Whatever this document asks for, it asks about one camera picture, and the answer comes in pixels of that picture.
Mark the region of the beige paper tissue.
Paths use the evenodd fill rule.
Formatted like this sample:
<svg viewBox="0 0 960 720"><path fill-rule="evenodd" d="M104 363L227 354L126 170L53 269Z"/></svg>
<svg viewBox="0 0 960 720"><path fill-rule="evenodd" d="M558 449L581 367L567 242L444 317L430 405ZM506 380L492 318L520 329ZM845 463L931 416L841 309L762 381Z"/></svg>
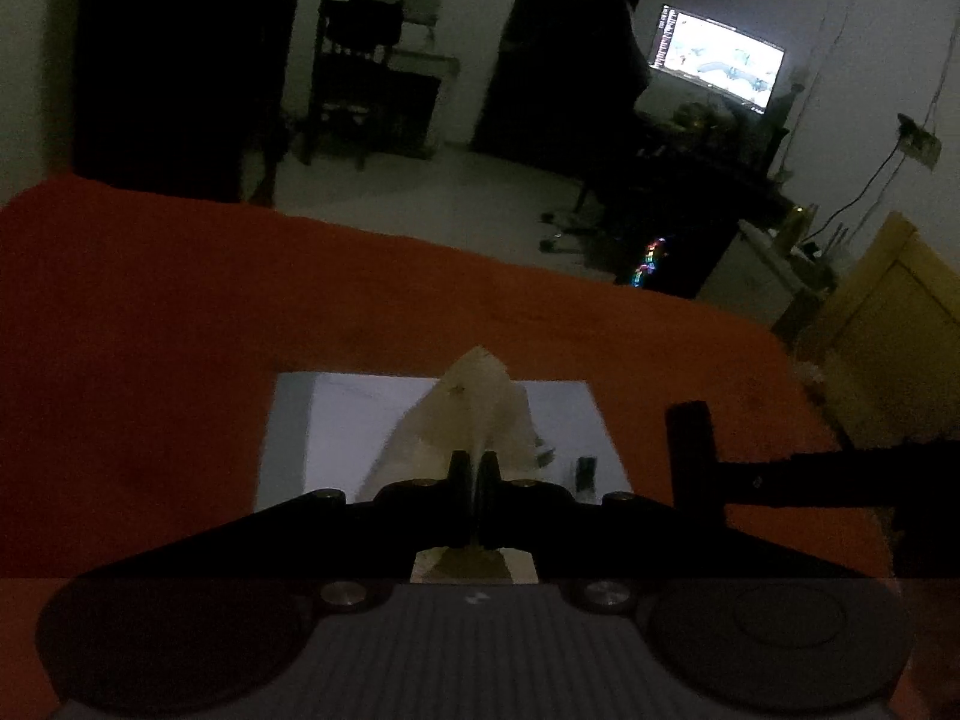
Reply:
<svg viewBox="0 0 960 720"><path fill-rule="evenodd" d="M454 450L472 459L469 507L451 507L444 496ZM359 489L398 551L395 577L410 585L539 582L530 551L494 541L503 516L475 505L475 478L482 455L496 452L503 484L537 483L543 451L526 390L506 366L482 346L455 361L405 413Z"/></svg>

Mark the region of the white box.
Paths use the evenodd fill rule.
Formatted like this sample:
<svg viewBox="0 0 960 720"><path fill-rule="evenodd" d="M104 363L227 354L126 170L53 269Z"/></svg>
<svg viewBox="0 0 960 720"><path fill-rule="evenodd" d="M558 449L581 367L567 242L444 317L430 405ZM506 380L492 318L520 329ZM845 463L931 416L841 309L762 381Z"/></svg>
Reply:
<svg viewBox="0 0 960 720"><path fill-rule="evenodd" d="M277 380L257 478L257 511L309 493L342 491L350 502L405 413L434 382L423 377L288 372ZM526 380L535 432L553 460L542 478L576 489L576 465L596 460L594 486L574 491L581 502L628 493L630 481L589 385Z"/></svg>

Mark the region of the small black clip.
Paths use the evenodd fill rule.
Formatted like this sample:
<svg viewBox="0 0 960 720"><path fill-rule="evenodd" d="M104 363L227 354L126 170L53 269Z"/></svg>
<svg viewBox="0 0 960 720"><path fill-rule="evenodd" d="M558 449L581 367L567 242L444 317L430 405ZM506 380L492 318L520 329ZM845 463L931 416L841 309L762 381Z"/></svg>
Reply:
<svg viewBox="0 0 960 720"><path fill-rule="evenodd" d="M574 466L574 492L581 499L596 495L597 458L579 457Z"/></svg>

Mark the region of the computer tower rgb lights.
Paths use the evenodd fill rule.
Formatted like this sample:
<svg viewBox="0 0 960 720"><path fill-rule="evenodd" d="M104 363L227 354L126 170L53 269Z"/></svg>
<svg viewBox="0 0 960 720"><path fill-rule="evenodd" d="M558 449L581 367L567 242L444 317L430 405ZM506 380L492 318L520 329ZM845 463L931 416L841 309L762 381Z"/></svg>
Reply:
<svg viewBox="0 0 960 720"><path fill-rule="evenodd" d="M657 238L647 244L644 249L643 260L636 266L630 277L631 288L646 288L654 275L658 273L661 260L665 252L665 239Z"/></svg>

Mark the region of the white side table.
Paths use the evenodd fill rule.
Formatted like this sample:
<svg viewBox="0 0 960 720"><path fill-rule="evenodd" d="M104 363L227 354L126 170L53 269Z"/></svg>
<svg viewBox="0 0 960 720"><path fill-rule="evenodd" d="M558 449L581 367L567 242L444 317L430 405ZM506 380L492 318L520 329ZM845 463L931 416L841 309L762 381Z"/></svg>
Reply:
<svg viewBox="0 0 960 720"><path fill-rule="evenodd" d="M773 330L791 320L804 325L827 299L794 271L794 261L775 238L747 221L722 255L695 301Z"/></svg>

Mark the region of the wooden cabinet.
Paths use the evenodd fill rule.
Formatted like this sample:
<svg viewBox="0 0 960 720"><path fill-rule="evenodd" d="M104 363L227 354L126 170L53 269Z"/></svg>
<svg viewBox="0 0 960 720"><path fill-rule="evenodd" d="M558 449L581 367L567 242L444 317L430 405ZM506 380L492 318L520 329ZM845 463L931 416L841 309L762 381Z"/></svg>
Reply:
<svg viewBox="0 0 960 720"><path fill-rule="evenodd" d="M854 444L958 436L958 275L907 216L874 242L800 332L823 405Z"/></svg>

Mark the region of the office chair wheeled base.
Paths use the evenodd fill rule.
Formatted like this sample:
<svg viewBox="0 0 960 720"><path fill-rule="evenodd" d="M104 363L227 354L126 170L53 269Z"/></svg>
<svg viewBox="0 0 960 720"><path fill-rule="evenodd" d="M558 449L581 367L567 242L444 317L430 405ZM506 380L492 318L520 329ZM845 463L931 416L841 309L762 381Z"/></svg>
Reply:
<svg viewBox="0 0 960 720"><path fill-rule="evenodd" d="M583 188L571 208L544 211L539 221L550 227L539 241L542 254L587 255L596 243L597 197Z"/></svg>

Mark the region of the red table cloth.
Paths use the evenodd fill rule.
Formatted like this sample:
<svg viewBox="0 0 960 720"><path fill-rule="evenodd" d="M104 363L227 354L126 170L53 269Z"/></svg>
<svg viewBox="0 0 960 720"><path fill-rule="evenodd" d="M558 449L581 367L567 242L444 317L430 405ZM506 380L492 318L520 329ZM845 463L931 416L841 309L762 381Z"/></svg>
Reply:
<svg viewBox="0 0 960 720"><path fill-rule="evenodd" d="M706 398L734 458L828 442L781 344L708 305L80 177L11 200L3 715L55 707L31 636L65 578L251 509L280 372L434 376L474 346L518 379L587 383L656 499L671 398Z"/></svg>

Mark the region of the dark wooden chair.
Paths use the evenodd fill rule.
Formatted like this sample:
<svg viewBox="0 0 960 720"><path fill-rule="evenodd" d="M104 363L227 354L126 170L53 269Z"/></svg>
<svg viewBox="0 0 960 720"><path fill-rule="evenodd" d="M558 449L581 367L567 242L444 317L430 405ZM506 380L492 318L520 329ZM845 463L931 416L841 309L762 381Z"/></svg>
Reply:
<svg viewBox="0 0 960 720"><path fill-rule="evenodd" d="M295 145L302 164L340 154L350 156L358 171L366 167L381 124L387 64L403 24L400 4L320 0L308 114Z"/></svg>

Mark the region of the lit computer monitor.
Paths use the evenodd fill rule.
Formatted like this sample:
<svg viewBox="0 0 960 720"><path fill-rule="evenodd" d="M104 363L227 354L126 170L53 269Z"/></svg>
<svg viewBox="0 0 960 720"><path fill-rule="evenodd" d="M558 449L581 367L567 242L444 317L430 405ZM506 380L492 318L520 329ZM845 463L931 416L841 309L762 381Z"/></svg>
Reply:
<svg viewBox="0 0 960 720"><path fill-rule="evenodd" d="M763 114L784 57L786 50L775 44L711 18L664 5L649 66Z"/></svg>

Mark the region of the wall power outlet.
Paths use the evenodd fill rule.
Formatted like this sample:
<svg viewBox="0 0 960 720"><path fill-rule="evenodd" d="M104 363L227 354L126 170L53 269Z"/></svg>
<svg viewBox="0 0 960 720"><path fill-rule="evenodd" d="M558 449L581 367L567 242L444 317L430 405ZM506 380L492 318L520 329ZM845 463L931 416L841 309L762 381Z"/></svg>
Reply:
<svg viewBox="0 0 960 720"><path fill-rule="evenodd" d="M932 171L939 161L942 143L934 133L924 130L911 117L898 114L898 149L910 160L918 161Z"/></svg>

